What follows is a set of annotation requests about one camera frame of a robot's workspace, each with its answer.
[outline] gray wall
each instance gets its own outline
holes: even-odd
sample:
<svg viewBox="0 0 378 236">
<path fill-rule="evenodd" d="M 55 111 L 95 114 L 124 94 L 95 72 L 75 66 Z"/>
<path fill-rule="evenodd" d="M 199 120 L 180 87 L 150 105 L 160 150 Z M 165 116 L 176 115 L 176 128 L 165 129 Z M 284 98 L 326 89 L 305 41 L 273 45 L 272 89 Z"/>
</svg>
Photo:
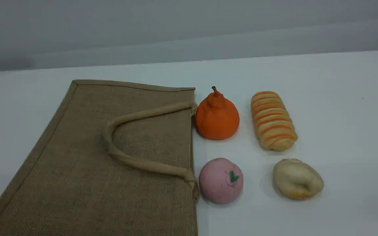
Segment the gray wall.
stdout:
<svg viewBox="0 0 378 236">
<path fill-rule="evenodd" d="M 0 70 L 378 50 L 378 0 L 0 0 Z"/>
</svg>

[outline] pink peach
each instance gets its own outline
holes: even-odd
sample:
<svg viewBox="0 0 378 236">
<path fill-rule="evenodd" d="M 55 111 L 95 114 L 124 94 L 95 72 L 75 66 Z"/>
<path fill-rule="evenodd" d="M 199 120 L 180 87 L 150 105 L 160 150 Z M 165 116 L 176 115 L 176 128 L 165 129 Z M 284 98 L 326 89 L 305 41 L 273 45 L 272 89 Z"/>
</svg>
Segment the pink peach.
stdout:
<svg viewBox="0 0 378 236">
<path fill-rule="evenodd" d="M 243 173 L 231 161 L 216 158 L 202 168 L 199 186 L 203 196 L 213 203 L 231 203 L 243 189 Z"/>
</svg>

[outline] orange striped bread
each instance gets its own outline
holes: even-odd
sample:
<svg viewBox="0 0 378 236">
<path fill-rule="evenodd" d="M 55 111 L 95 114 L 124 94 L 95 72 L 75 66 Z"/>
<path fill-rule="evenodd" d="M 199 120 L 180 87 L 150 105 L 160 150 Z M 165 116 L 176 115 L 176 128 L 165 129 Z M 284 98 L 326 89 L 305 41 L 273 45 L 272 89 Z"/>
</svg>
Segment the orange striped bread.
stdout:
<svg viewBox="0 0 378 236">
<path fill-rule="evenodd" d="M 297 134 L 278 94 L 257 92 L 252 97 L 251 106 L 256 137 L 264 149 L 285 151 L 294 145 Z"/>
</svg>

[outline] jute bag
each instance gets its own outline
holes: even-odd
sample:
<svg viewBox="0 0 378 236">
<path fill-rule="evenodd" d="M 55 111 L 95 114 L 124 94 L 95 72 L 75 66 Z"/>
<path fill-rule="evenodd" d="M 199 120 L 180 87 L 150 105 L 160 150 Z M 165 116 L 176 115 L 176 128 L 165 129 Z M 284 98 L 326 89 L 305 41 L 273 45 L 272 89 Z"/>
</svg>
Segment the jute bag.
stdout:
<svg viewBox="0 0 378 236">
<path fill-rule="evenodd" d="M 0 197 L 0 236 L 196 235 L 194 90 L 72 82 Z"/>
</svg>

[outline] green heart decal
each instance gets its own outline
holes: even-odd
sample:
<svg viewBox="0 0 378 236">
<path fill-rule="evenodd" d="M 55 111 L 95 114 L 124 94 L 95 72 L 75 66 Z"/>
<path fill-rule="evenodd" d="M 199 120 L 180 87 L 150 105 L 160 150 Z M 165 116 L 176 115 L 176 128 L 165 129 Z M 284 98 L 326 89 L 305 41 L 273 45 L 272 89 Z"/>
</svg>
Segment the green heart decal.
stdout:
<svg viewBox="0 0 378 236">
<path fill-rule="evenodd" d="M 240 176 L 234 176 L 234 171 L 230 171 L 230 181 L 231 182 L 236 182 Z"/>
</svg>

